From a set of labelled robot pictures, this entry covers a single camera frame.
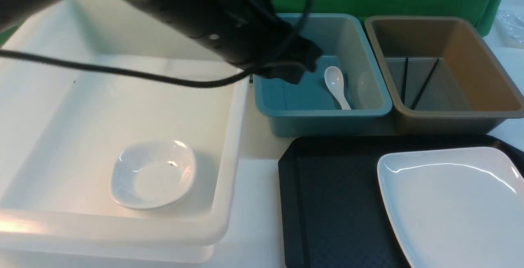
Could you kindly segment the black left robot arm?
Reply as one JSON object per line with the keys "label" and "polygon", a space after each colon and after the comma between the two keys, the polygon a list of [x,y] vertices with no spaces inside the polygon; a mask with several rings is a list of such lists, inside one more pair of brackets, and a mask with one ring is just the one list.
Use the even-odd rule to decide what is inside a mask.
{"label": "black left robot arm", "polygon": [[[62,0],[1,0],[1,30]],[[134,70],[52,59],[26,52],[1,50],[6,59],[32,61],[63,68],[135,77],[189,88],[218,88],[251,75],[297,85],[314,72],[322,49],[300,35],[314,0],[305,5],[296,25],[276,15],[272,0],[124,0],[214,52],[241,72],[213,81],[191,81]]]}

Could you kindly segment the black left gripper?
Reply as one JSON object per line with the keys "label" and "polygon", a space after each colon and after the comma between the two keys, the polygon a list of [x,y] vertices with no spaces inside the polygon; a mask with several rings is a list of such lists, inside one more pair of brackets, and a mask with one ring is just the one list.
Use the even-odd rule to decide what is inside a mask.
{"label": "black left gripper", "polygon": [[208,85],[230,85],[251,75],[297,85],[314,72],[322,49],[300,35],[314,0],[299,20],[279,18],[272,0],[123,0],[241,69]]}

